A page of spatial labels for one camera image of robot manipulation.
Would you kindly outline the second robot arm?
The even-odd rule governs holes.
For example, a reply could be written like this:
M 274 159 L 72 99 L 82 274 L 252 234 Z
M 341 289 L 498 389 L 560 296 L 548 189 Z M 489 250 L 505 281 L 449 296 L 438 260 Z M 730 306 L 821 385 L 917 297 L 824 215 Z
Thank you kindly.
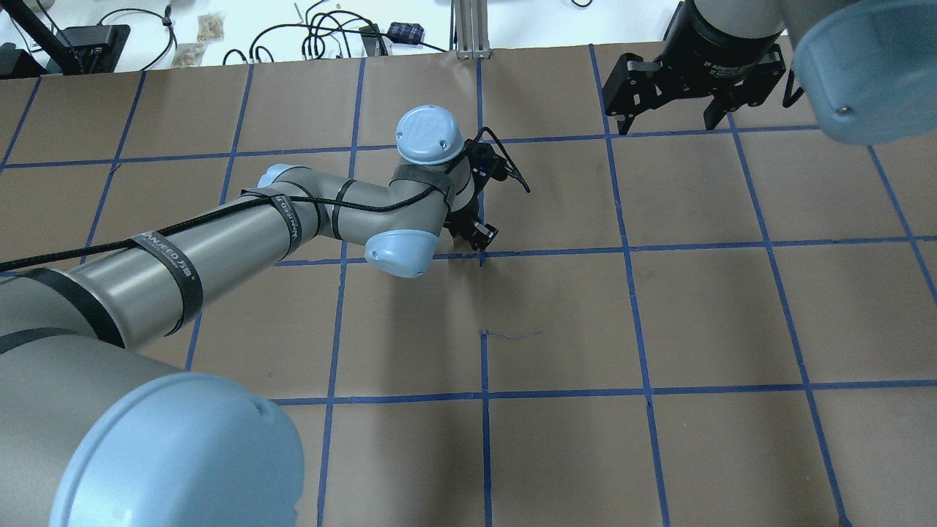
M 709 99 L 707 130 L 766 102 L 809 100 L 820 130 L 854 146 L 935 131 L 933 1 L 684 1 L 650 61 L 623 53 L 602 88 L 622 135 L 675 100 Z

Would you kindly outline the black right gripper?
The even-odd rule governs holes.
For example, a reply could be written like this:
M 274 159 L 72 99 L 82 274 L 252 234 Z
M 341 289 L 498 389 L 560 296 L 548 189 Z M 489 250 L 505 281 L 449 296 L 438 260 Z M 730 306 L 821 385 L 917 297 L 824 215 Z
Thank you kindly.
M 776 1 L 684 1 L 665 37 L 662 61 L 623 53 L 602 87 L 605 115 L 626 135 L 635 118 L 676 96 L 706 96 L 707 130 L 742 106 L 764 104 L 787 71 Z

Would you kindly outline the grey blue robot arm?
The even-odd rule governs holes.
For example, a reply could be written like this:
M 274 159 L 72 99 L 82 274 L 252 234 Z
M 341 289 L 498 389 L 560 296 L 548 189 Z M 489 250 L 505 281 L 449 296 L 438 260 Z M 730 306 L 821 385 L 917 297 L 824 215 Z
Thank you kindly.
M 317 236 L 358 244 L 403 279 L 442 231 L 485 249 L 491 179 L 523 181 L 499 140 L 445 108 L 408 111 L 385 186 L 268 167 L 195 219 L 79 251 L 7 261 L 2 280 L 4 526 L 294 526 L 305 461 L 294 421 L 241 384 L 141 356 Z

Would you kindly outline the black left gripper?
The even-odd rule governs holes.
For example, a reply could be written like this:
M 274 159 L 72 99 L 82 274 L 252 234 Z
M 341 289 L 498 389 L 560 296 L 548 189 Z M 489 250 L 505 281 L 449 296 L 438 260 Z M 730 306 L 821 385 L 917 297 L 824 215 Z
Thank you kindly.
M 451 206 L 443 227 L 452 237 L 468 242 L 472 250 L 487 249 L 498 229 L 481 218 L 479 194 L 489 181 L 507 180 L 507 160 L 496 153 L 492 144 L 466 144 L 464 151 L 448 164 L 445 173 L 452 186 Z

